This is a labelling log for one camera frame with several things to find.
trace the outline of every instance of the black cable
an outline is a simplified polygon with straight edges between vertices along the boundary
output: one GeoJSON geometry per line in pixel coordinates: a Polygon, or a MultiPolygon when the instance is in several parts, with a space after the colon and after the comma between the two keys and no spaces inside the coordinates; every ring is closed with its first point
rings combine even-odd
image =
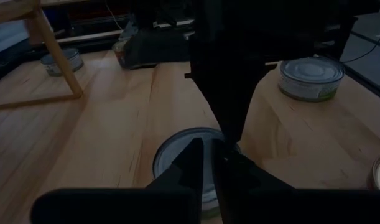
{"type": "Polygon", "coordinates": [[[358,60],[358,59],[360,59],[362,57],[367,56],[369,53],[371,53],[373,50],[375,50],[375,48],[376,48],[376,46],[378,46],[379,42],[380,42],[380,38],[379,38],[378,42],[376,42],[375,46],[369,52],[366,52],[365,54],[363,54],[363,55],[361,55],[361,56],[359,56],[357,58],[354,58],[354,59],[351,59],[351,60],[347,60],[347,61],[344,61],[344,62],[341,62],[341,63],[354,62],[355,60],[358,60]]]}
{"type": "Polygon", "coordinates": [[[115,18],[115,16],[114,16],[114,14],[113,14],[113,12],[109,9],[108,4],[107,4],[107,0],[104,0],[104,3],[105,3],[105,6],[107,7],[109,13],[110,13],[111,16],[113,17],[116,26],[117,26],[121,31],[123,31],[124,29],[118,24],[118,22],[117,22],[117,20],[116,20],[116,18],[115,18]]]}

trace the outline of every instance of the wooden chair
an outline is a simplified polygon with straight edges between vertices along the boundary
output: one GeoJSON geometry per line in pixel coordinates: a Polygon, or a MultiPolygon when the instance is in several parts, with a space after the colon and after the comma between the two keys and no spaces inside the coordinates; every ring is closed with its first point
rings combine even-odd
{"type": "Polygon", "coordinates": [[[0,2],[0,23],[21,19],[30,19],[34,22],[36,29],[43,37],[47,49],[62,71],[63,77],[72,91],[72,94],[69,95],[36,97],[18,102],[3,103],[0,104],[0,109],[80,98],[83,91],[70,68],[68,60],[64,57],[60,46],[55,40],[54,34],[50,30],[49,24],[40,8],[40,0],[0,0],[0,2]]]}

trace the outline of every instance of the metal can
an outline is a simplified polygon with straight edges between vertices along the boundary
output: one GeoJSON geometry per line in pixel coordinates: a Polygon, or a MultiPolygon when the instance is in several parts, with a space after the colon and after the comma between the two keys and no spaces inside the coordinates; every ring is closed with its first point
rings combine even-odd
{"type": "Polygon", "coordinates": [[[308,57],[281,63],[280,90],[302,101],[333,98],[345,74],[339,63],[323,57],[308,57]]]}
{"type": "Polygon", "coordinates": [[[118,42],[116,42],[114,45],[113,45],[113,51],[115,53],[115,57],[116,59],[118,60],[119,62],[119,65],[124,68],[125,67],[125,53],[124,53],[124,46],[125,44],[128,42],[129,40],[128,39],[124,39],[124,40],[120,40],[118,42]]]}
{"type": "MultiPolygon", "coordinates": [[[[80,57],[79,50],[74,48],[63,49],[63,54],[67,58],[73,72],[79,70],[83,66],[83,60],[80,57]]],[[[47,73],[53,77],[62,75],[60,68],[54,62],[52,55],[47,54],[40,59],[42,65],[45,66],[47,73]]]]}
{"type": "Polygon", "coordinates": [[[367,187],[373,190],[380,190],[380,157],[372,165],[367,179],[367,187]]]}
{"type": "Polygon", "coordinates": [[[212,140],[224,140],[221,131],[212,128],[190,128],[174,134],[158,148],[152,165],[152,172],[154,178],[160,176],[194,138],[202,138],[204,147],[202,218],[211,218],[219,214],[219,203],[211,168],[212,140]]]}

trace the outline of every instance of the wooden table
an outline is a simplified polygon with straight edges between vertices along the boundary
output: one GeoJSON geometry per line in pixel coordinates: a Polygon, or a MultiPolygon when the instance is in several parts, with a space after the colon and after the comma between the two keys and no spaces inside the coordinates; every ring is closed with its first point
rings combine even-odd
{"type": "MultiPolygon", "coordinates": [[[[144,187],[169,136],[218,128],[194,82],[184,79],[189,63],[123,71],[112,51],[82,56],[75,75],[85,97],[0,111],[0,223],[28,223],[33,201],[52,189],[144,187]]],[[[380,98],[344,77],[334,99],[305,103],[283,95],[278,79],[271,71],[254,92],[239,143],[244,153],[294,187],[365,187],[380,155],[380,98]]],[[[0,92],[8,86],[20,94],[68,91],[39,62],[1,80],[0,92]]]]}
{"type": "Polygon", "coordinates": [[[89,1],[89,0],[41,0],[42,6],[56,6],[66,3],[73,3],[73,2],[82,2],[82,1],[89,1]]]}

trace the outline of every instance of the chair leg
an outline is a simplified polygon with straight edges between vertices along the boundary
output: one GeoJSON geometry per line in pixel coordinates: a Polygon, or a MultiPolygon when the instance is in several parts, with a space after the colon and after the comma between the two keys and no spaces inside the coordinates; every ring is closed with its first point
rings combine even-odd
{"type": "Polygon", "coordinates": [[[36,21],[40,34],[44,38],[47,49],[49,50],[50,54],[53,56],[60,70],[62,71],[62,74],[65,80],[67,81],[68,86],[70,87],[73,95],[76,96],[77,98],[81,97],[83,94],[83,91],[78,83],[78,80],[75,78],[75,75],[73,74],[71,70],[71,66],[68,60],[65,58],[58,42],[55,40],[54,34],[50,30],[50,27],[41,10],[35,11],[34,20],[36,21]]]}

